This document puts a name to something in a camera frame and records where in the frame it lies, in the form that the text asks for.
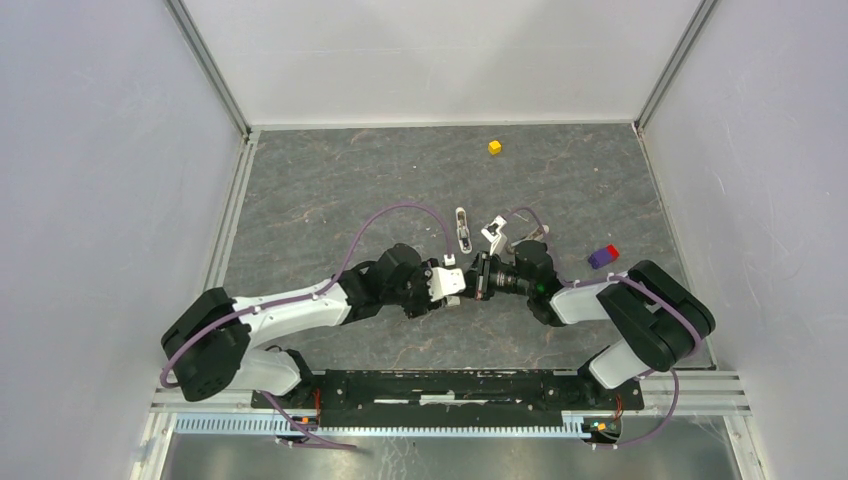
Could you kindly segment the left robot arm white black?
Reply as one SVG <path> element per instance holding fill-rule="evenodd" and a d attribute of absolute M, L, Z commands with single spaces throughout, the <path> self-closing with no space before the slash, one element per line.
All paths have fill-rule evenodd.
<path fill-rule="evenodd" d="M 466 287 L 453 261 L 424 260 L 397 244 L 313 286 L 261 297 L 231 297 L 222 287 L 204 291 L 163 334 L 161 383 L 188 402 L 231 390 L 266 391 L 290 407 L 306 405 L 314 381 L 294 351 L 265 344 L 301 331 L 337 327 L 398 306 L 409 318 L 447 304 Z"/>

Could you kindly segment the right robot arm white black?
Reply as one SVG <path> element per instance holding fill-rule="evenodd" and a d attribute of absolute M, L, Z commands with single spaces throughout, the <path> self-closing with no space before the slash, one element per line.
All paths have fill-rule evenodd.
<path fill-rule="evenodd" d="M 533 316 L 547 326 L 610 322 L 620 340 L 580 368 L 578 396 L 591 408 L 606 406 L 629 380 L 671 371 L 696 353 L 716 327 L 710 310 L 650 260 L 595 282 L 565 285 L 547 245 L 528 240 L 515 248 L 511 261 L 479 253 L 465 282 L 463 294 L 474 300 L 497 293 L 524 297 Z"/>

